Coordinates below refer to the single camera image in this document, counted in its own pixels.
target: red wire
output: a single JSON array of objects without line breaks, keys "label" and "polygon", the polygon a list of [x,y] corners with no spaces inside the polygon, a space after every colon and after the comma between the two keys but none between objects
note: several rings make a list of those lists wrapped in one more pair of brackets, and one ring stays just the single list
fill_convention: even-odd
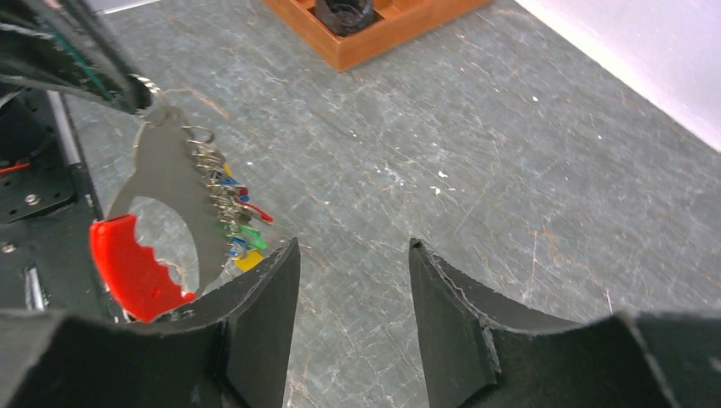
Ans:
[{"label": "red wire", "polygon": [[22,168],[26,168],[29,166],[30,166],[30,163],[17,162],[13,166],[6,167],[6,168],[0,168],[0,176],[4,176],[5,174],[16,172]]}]

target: black strap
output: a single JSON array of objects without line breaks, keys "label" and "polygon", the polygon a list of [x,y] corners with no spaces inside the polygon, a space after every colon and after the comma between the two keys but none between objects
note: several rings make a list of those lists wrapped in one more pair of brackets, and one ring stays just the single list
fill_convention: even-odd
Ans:
[{"label": "black strap", "polygon": [[0,81],[136,113],[152,103],[137,73],[84,1],[2,1]]}]

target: white wall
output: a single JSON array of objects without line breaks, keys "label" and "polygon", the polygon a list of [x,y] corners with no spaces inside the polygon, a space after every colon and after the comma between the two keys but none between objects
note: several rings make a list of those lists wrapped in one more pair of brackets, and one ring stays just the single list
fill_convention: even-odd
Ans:
[{"label": "white wall", "polygon": [[96,12],[103,14],[115,13],[116,11],[123,11],[132,9],[133,7],[142,6],[148,3],[154,3],[160,0],[86,0]]},{"label": "white wall", "polygon": [[517,0],[721,151],[721,0]]}]

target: black metal plate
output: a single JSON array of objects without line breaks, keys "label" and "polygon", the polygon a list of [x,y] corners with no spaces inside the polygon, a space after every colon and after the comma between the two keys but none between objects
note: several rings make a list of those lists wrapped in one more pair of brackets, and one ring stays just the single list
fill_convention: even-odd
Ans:
[{"label": "black metal plate", "polygon": [[[58,132],[46,93],[26,90],[16,98],[30,108],[40,131],[48,136]],[[37,204],[26,202],[29,195],[37,197]],[[74,195],[58,141],[48,137],[42,150],[32,157],[29,167],[0,178],[0,224],[49,213],[72,201]]]},{"label": "black metal plate", "polygon": [[96,219],[94,202],[83,181],[88,173],[70,167],[78,186],[77,200],[41,217],[0,225],[0,243],[14,251],[0,252],[0,308],[25,308],[27,272],[37,278],[48,309],[103,320],[124,321],[122,310],[105,291],[93,262],[88,229]]}]

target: yellow key tag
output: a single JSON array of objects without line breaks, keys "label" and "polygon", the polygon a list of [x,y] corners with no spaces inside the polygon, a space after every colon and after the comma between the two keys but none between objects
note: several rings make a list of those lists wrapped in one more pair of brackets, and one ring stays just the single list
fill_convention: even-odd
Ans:
[{"label": "yellow key tag", "polygon": [[255,268],[255,265],[260,264],[260,261],[263,260],[263,254],[261,254],[259,251],[248,251],[247,255],[243,259],[239,259],[236,261],[236,266],[238,269],[242,270],[243,273],[248,272],[248,270]]}]

